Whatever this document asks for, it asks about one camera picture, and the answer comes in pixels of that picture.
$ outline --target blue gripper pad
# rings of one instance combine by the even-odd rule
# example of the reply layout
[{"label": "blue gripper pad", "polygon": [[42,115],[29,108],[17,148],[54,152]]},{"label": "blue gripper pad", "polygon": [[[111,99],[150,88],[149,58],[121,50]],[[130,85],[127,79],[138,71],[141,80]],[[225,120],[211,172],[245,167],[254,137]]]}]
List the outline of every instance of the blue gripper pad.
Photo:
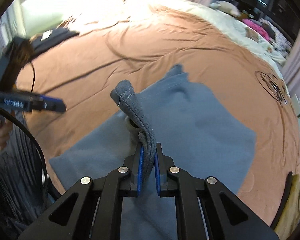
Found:
[{"label": "blue gripper pad", "polygon": [[143,170],[143,154],[144,148],[141,146],[140,150],[140,159],[139,159],[139,167],[138,167],[138,185],[137,185],[137,195],[140,196],[141,193],[141,185],[142,185],[142,170]]},{"label": "blue gripper pad", "polygon": [[160,196],[160,192],[161,192],[160,171],[159,171],[159,161],[158,161],[158,153],[157,152],[155,152],[155,155],[154,155],[154,172],[155,172],[155,183],[157,186],[157,193],[158,193],[158,196]]}]

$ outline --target brown bedsheet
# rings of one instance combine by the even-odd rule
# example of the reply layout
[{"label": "brown bedsheet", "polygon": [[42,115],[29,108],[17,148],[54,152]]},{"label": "brown bedsheet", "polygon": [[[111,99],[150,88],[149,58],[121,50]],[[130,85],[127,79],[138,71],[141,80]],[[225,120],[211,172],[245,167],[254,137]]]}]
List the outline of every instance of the brown bedsheet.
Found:
[{"label": "brown bedsheet", "polygon": [[[255,71],[275,72],[201,18],[157,8],[148,19],[122,21],[71,38],[33,63],[34,91],[67,104],[64,114],[26,115],[49,175],[62,193],[48,160],[118,111],[110,92],[119,81],[130,80],[140,92],[175,63],[182,63],[191,82],[207,85],[235,118],[256,132],[255,158],[237,195],[268,225],[278,210],[288,172],[300,175],[298,122],[290,100],[281,105],[255,77]],[[22,89],[31,87],[30,66],[21,71],[17,83]]]}]

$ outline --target gray cloth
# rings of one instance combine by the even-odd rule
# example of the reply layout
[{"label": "gray cloth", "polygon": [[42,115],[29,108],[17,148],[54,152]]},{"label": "gray cloth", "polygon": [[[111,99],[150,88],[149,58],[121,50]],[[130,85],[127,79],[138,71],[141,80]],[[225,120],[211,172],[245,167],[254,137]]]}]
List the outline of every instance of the gray cloth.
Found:
[{"label": "gray cloth", "polygon": [[252,21],[254,24],[259,25],[260,27],[262,27],[262,23],[261,22],[258,22],[258,21],[254,20],[254,19],[249,19],[249,20]]},{"label": "gray cloth", "polygon": [[[22,113],[16,118],[26,126]],[[0,151],[0,188],[8,206],[3,230],[11,239],[17,239],[43,210],[40,156],[31,140],[13,125],[10,140]]]},{"label": "gray cloth", "polygon": [[[125,81],[117,94],[129,88]],[[195,177],[215,176],[238,192],[254,157],[255,133],[232,117],[208,87],[189,82],[181,65],[176,65],[163,79],[125,98],[129,96],[132,100],[125,100],[125,107],[142,107],[163,154],[171,156],[176,166]],[[50,164],[65,189],[83,176],[99,178],[120,167],[138,141],[138,131],[130,133],[131,129],[126,115],[119,111],[52,158]],[[157,196],[152,171],[139,198],[124,198],[121,239],[176,239],[175,217],[174,199]]]},{"label": "gray cloth", "polygon": [[268,33],[271,39],[275,40],[275,32],[269,24],[262,23],[262,28]]},{"label": "gray cloth", "polygon": [[128,80],[123,80],[111,91],[111,98],[117,103],[120,109],[140,128],[138,136],[134,132],[134,141],[140,139],[144,148],[143,158],[143,181],[149,178],[154,165],[154,155],[156,152],[156,140],[151,125],[143,114],[142,106],[134,93],[132,84]]}]

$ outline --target gray towel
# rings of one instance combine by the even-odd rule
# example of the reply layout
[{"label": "gray towel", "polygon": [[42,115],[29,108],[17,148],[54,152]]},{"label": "gray towel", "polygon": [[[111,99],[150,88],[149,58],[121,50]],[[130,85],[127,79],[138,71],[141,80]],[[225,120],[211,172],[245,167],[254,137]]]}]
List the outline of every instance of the gray towel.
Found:
[{"label": "gray towel", "polygon": [[[126,114],[119,111],[61,156],[52,158],[50,164],[65,189],[83,176],[99,178],[120,167],[125,157],[133,154],[141,132],[147,146],[155,134],[163,154],[192,176],[215,176],[238,192],[254,157],[255,133],[236,120],[208,87],[189,82],[181,65],[139,94],[132,92],[128,81],[119,85],[115,101],[142,131],[133,130]],[[123,93],[120,101],[118,95]],[[152,148],[147,153],[150,168]],[[174,199],[157,196],[154,171],[139,198],[123,200],[121,239],[177,239]]]}]

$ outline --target metal screw head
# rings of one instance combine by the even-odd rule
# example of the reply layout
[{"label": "metal screw head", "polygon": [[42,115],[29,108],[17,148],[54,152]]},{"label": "metal screw head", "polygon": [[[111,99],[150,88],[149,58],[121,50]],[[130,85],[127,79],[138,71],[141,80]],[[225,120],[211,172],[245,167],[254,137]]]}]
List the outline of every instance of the metal screw head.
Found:
[{"label": "metal screw head", "polygon": [[171,167],[169,170],[171,173],[178,173],[180,171],[178,167]]},{"label": "metal screw head", "polygon": [[120,172],[120,173],[126,173],[126,172],[128,172],[128,168],[127,167],[125,167],[125,166],[122,166],[122,167],[120,167],[119,169],[118,169],[118,171]]},{"label": "metal screw head", "polygon": [[90,179],[89,177],[83,177],[83,178],[80,180],[80,182],[81,182],[82,184],[88,184],[88,183],[90,183],[90,181],[91,181],[91,179]]},{"label": "metal screw head", "polygon": [[214,178],[214,177],[209,177],[209,178],[207,178],[207,182],[209,184],[216,184],[217,183],[217,179]]}]

